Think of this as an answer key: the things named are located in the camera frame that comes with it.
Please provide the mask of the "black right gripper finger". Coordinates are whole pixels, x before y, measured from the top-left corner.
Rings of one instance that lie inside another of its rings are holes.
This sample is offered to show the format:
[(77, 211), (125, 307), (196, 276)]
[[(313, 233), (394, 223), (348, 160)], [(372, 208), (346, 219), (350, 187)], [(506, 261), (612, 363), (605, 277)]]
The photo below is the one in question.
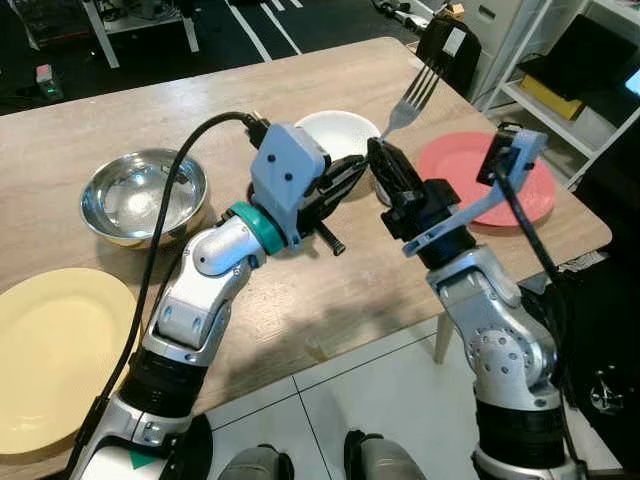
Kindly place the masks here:
[(422, 180), (401, 148), (385, 142), (385, 192), (390, 201), (422, 201)]
[(369, 138), (366, 146), (367, 164), (381, 191), (380, 201), (385, 206), (396, 206), (399, 193), (406, 191), (403, 152), (384, 138)]

